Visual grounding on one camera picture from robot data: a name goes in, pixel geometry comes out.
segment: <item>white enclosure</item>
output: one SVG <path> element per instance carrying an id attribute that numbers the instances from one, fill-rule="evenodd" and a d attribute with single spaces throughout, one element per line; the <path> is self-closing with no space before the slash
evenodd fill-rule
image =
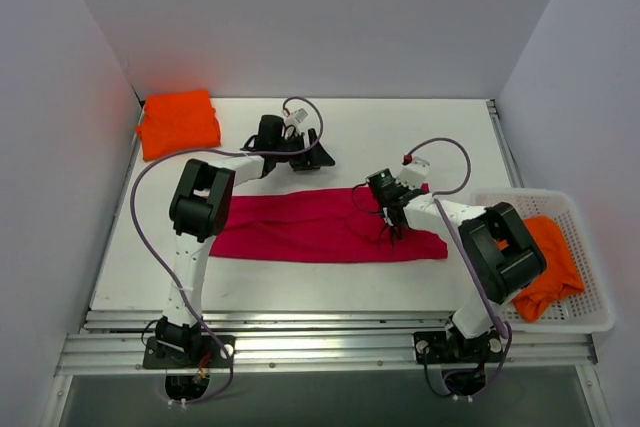
<path id="1" fill-rule="evenodd" d="M 598 374 L 615 425 L 637 423 L 640 0 L 0 0 L 0 12 L 6 425 L 38 422 L 85 316 L 134 91 L 192 88 L 496 98 L 528 185 L 566 192 L 587 221 L 618 307 L 596 338 Z"/>

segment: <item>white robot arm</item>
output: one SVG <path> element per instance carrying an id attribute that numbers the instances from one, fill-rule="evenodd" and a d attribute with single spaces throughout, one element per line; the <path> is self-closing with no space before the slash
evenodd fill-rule
<path id="1" fill-rule="evenodd" d="M 294 123 L 275 115 L 262 116 L 258 133 L 243 148 L 248 151 L 247 155 L 221 159 L 213 165 L 196 159 L 187 161 L 169 208 L 176 233 L 173 273 L 179 284 L 171 283 L 168 302 L 156 324 L 155 338 L 149 339 L 157 348 L 147 350 L 143 365 L 162 368 L 162 359 L 170 358 L 173 362 L 177 357 L 184 360 L 185 365 L 194 362 L 197 365 L 206 350 L 199 323 L 202 286 L 209 251 L 229 215 L 233 187 L 268 175 L 278 162 L 288 162 L 294 171 L 335 165 L 317 142 L 314 129 L 308 130 L 309 143 L 305 148 L 303 134 L 298 130 L 304 116 L 300 111 L 291 115 L 296 115 Z"/>
<path id="2" fill-rule="evenodd" d="M 450 233 L 443 218 L 446 216 L 449 226 L 458 229 L 459 243 L 454 241 L 473 264 L 474 272 L 470 273 L 476 288 L 451 321 L 464 339 L 474 339 L 487 333 L 493 324 L 483 295 L 490 308 L 498 311 L 544 272 L 546 262 L 511 205 L 483 207 L 436 201 L 420 188 L 428 171 L 425 160 L 407 158 L 397 178 L 385 169 L 369 176 L 367 185 L 384 221 L 393 228 L 426 230 L 446 238 Z M 499 246 L 501 241 L 506 246 Z"/>

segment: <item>orange towel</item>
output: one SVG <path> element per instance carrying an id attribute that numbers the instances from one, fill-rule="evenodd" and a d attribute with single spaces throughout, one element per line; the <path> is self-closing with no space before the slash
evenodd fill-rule
<path id="1" fill-rule="evenodd" d="M 152 95 L 144 111 L 136 133 L 146 162 L 178 150 L 220 145 L 220 125 L 206 90 Z"/>
<path id="2" fill-rule="evenodd" d="M 548 217 L 524 223 L 547 261 L 547 270 L 513 299 L 513 305 L 523 319 L 534 322 L 551 303 L 584 292 L 584 284 L 560 227 Z"/>

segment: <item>screw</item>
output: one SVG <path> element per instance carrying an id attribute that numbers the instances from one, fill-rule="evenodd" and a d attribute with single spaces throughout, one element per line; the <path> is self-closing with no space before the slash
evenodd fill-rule
<path id="1" fill-rule="evenodd" d="M 233 345 L 231 344 L 224 344 L 224 348 L 227 349 L 227 352 L 229 352 L 229 355 L 233 357 Z M 220 357 L 222 357 L 223 359 L 227 358 L 227 354 L 224 353 L 224 350 L 220 349 Z"/>
<path id="2" fill-rule="evenodd" d="M 429 342 L 427 342 L 426 340 L 419 340 L 418 342 L 416 342 L 416 352 L 418 352 L 419 354 L 428 354 Z"/>
<path id="3" fill-rule="evenodd" d="M 502 351 L 502 343 L 498 339 L 489 339 L 489 350 L 497 354 Z"/>

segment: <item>white plastic basket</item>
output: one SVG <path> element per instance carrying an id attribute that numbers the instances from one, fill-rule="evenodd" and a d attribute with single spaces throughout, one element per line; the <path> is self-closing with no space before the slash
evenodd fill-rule
<path id="1" fill-rule="evenodd" d="M 565 194 L 538 189 L 485 189 L 472 195 L 475 205 L 508 202 L 522 218 L 545 215 L 562 229 L 585 290 L 554 302 L 536 322 L 523 320 L 512 304 L 503 315 L 514 330 L 538 333 L 591 334 L 613 327 L 615 316 L 602 281 L 600 265 L 592 254 L 585 229 L 573 201 Z"/>

